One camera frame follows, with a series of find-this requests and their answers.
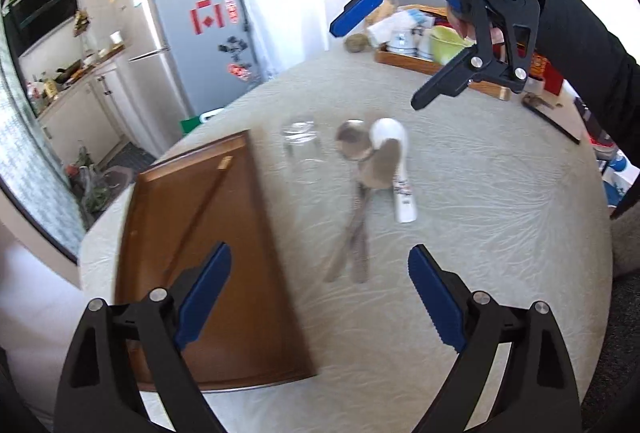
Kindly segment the person's right hand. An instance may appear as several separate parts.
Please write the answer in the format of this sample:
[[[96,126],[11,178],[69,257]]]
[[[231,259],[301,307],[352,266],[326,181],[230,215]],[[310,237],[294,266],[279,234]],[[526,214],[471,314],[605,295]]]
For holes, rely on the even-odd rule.
[[[460,18],[458,13],[450,5],[447,5],[447,19],[448,23],[457,31],[460,37],[469,39],[470,41],[476,41],[475,27]],[[490,36],[493,44],[503,44],[503,33],[498,27],[490,27]]]

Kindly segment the black right sleeve forearm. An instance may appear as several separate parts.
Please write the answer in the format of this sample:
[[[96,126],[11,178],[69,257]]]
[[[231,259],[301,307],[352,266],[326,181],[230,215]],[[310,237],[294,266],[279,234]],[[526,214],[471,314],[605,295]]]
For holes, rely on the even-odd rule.
[[[639,163],[639,65],[582,0],[538,0],[537,51]]]

